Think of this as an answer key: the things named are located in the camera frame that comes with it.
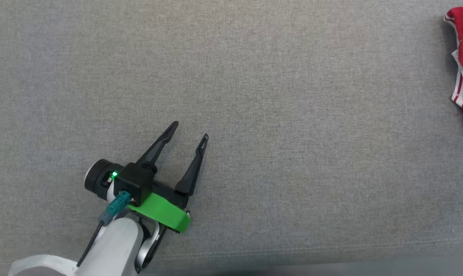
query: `gray fabric surface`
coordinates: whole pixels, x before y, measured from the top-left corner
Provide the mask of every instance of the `gray fabric surface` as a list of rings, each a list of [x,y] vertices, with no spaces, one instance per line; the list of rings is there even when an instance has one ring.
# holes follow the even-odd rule
[[[442,17],[463,0],[0,0],[0,270],[77,259],[100,158],[176,183],[149,271],[463,254],[463,113]]]

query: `green bracket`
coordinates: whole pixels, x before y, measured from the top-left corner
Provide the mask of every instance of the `green bracket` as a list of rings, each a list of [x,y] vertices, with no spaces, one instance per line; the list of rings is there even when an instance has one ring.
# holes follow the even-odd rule
[[[191,222],[190,216],[184,210],[154,192],[139,207],[133,205],[128,207],[181,233],[187,230]]]

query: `black cable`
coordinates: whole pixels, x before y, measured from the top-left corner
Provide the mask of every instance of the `black cable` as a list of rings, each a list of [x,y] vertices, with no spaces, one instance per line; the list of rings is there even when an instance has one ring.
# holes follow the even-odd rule
[[[92,238],[91,238],[90,241],[88,242],[87,248],[85,248],[85,251],[84,251],[83,254],[81,255],[81,258],[80,258],[79,262],[77,263],[77,267],[80,267],[81,262],[83,262],[83,260],[84,260],[85,257],[87,256],[88,252],[90,251],[90,248],[92,248],[92,245],[93,245],[94,242],[95,242],[95,238],[96,238],[97,235],[99,234],[99,231],[100,231],[100,229],[102,228],[103,225],[104,225],[104,222],[99,222],[99,225],[97,226],[97,229],[95,229],[95,233],[93,234]]]

